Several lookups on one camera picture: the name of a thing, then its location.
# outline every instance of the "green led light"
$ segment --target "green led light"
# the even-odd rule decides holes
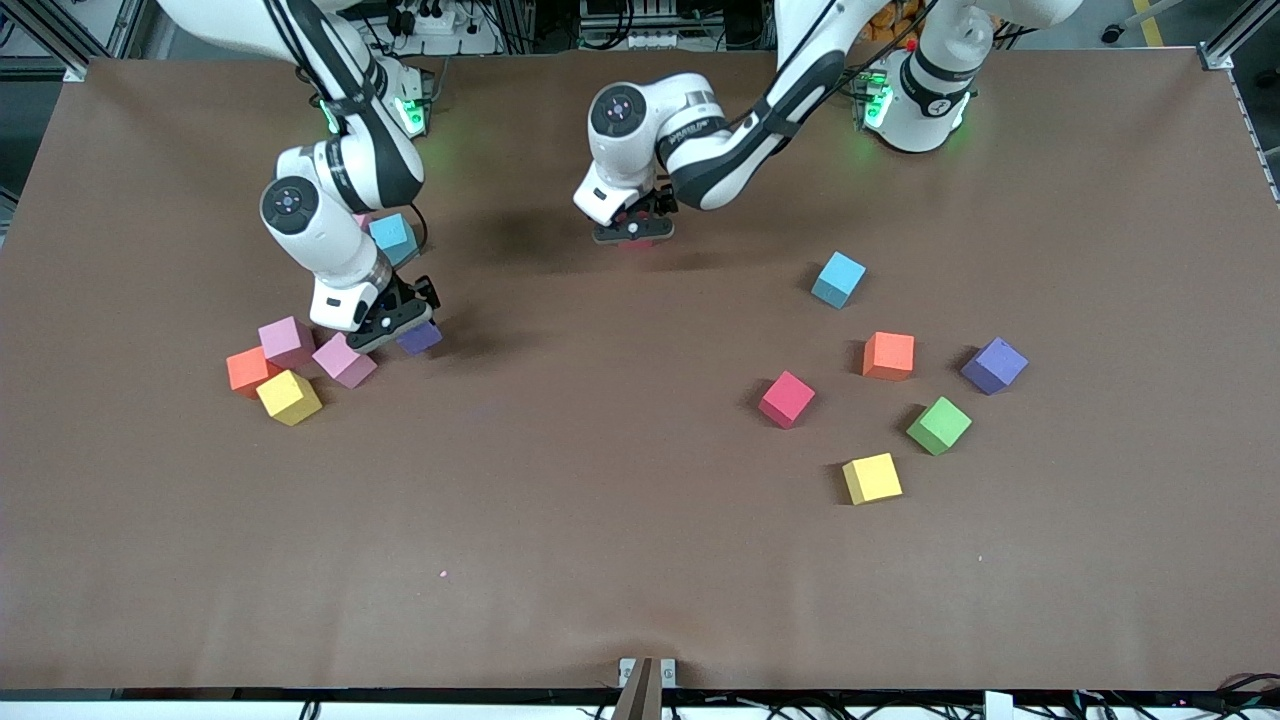
[[[883,91],[876,95],[870,101],[867,102],[867,110],[863,114],[863,122],[867,127],[878,128],[881,123],[884,122],[884,111],[888,110],[890,102],[893,101],[893,88],[886,87]]]
[[[329,111],[329,105],[325,105],[324,100],[320,101],[320,111],[324,113],[325,119],[329,120],[329,132],[338,135],[338,118],[333,117],[333,113]]]
[[[422,108],[416,101],[396,99],[396,109],[399,111],[401,123],[411,136],[426,129],[426,120],[422,117]]]

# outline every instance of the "blue cube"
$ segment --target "blue cube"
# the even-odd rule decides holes
[[[417,258],[417,240],[413,237],[413,228],[399,213],[369,223],[369,234],[374,237],[374,242],[396,268]]]
[[[421,355],[442,340],[444,340],[444,336],[440,334],[440,328],[438,328],[433,322],[426,322],[399,336],[396,338],[396,342],[404,348],[404,352],[408,352],[410,355]]]
[[[840,310],[849,302],[849,296],[854,293],[858,282],[867,274],[867,268],[850,260],[840,252],[827,260],[827,266],[818,275],[818,282],[813,283],[813,293],[819,300]]]
[[[982,392],[996,395],[1012,384],[1024,368],[1027,359],[1005,342],[1005,338],[997,337],[979,350],[973,360],[960,369],[960,374],[969,378]]]

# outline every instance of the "purple cube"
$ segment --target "purple cube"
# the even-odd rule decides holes
[[[429,322],[422,323],[421,325],[399,336],[396,338],[396,342],[404,348],[404,352],[408,352],[410,355],[421,355],[442,340],[444,340],[444,336],[440,334],[440,328],[435,327],[435,323]]]
[[[969,360],[960,370],[960,374],[969,378],[982,392],[996,395],[1012,384],[1018,373],[1021,373],[1025,366],[1027,359],[1014,350],[1014,346],[1005,342],[1005,338],[997,337],[987,343],[987,347],[979,350],[973,360]]]
[[[367,355],[361,355],[347,345],[347,336],[338,333],[320,346],[311,356],[330,378],[348,389],[358,386],[375,369],[378,363]]]
[[[316,351],[311,328],[292,315],[280,318],[270,325],[262,325],[257,329],[257,338],[262,342],[266,361],[285,370],[301,368]]]

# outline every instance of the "light blue cube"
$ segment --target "light blue cube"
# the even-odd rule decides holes
[[[374,237],[374,242],[387,254],[387,259],[396,268],[417,258],[417,240],[413,238],[413,228],[399,213],[369,223],[369,234]]]
[[[827,305],[840,310],[849,302],[849,296],[854,293],[854,288],[858,287],[864,274],[867,274],[867,268],[836,252],[831,260],[827,260],[827,266],[818,275],[818,282],[813,283],[813,293]]]

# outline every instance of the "pink cube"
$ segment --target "pink cube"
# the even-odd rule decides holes
[[[773,380],[773,384],[769,386],[769,389],[764,393],[764,398],[760,400],[760,413],[768,415],[782,429],[790,429],[795,424],[796,418],[800,416],[800,411],[813,400],[813,388],[800,382],[800,378],[783,370],[778,375],[778,379]]]
[[[347,345],[347,336],[338,333],[320,346],[311,356],[329,377],[348,388],[355,388],[378,368],[378,363]]]
[[[266,361],[285,370],[306,365],[307,360],[311,360],[311,354],[316,351],[311,328],[292,315],[270,325],[262,325],[257,329],[257,337],[262,341]]]

